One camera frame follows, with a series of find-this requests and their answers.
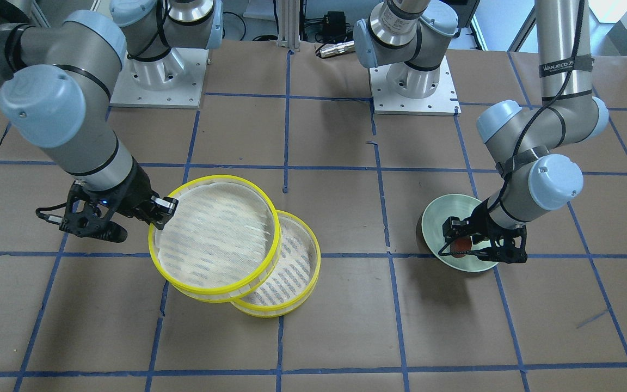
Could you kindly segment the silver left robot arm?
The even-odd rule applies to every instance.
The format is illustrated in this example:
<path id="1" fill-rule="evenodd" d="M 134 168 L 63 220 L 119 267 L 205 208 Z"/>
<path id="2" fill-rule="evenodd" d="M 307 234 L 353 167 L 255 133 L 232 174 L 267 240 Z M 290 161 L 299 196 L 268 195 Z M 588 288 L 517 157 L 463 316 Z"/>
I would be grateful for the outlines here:
<path id="1" fill-rule="evenodd" d="M 446 194 L 421 216 L 425 244 L 456 270 L 524 263 L 527 224 L 562 208 L 584 186 L 580 167 L 555 149 L 598 136 L 609 119 L 592 93 L 589 3 L 534 5 L 542 106 L 528 110 L 504 100 L 477 120 L 501 188 L 484 201 Z M 455 10 L 442 2 L 381 2 L 355 23 L 356 56 L 371 72 L 388 68 L 386 91 L 426 103 L 442 85 L 442 61 L 457 27 Z"/>

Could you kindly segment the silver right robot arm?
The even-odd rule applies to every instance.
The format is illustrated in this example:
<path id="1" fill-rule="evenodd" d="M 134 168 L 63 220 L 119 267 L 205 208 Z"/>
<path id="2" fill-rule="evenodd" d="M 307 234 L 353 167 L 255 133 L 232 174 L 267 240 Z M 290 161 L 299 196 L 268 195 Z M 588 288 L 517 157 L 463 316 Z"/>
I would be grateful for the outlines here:
<path id="1" fill-rule="evenodd" d="M 220 1 L 112 1 L 111 15 L 75 10 L 59 27 L 32 24 L 32 1 L 0 1 L 0 110 L 25 140 L 74 182 L 64 203 L 38 218 L 77 237 L 120 243 L 114 214 L 163 229 L 177 199 L 162 198 L 106 122 L 120 72 L 131 64 L 182 72 L 177 48 L 214 49 L 223 38 Z"/>

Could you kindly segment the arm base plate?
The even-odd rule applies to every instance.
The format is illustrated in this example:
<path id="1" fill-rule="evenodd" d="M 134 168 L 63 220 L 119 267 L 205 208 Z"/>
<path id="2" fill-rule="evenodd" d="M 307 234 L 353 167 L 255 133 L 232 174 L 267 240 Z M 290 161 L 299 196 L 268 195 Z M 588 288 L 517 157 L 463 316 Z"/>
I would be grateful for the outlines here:
<path id="1" fill-rule="evenodd" d="M 154 62 L 125 61 L 112 107 L 199 109 L 209 50 L 173 48 Z"/>
<path id="2" fill-rule="evenodd" d="M 453 116 L 461 113 L 448 60 L 431 71 L 404 63 L 369 69 L 374 112 L 387 115 Z"/>

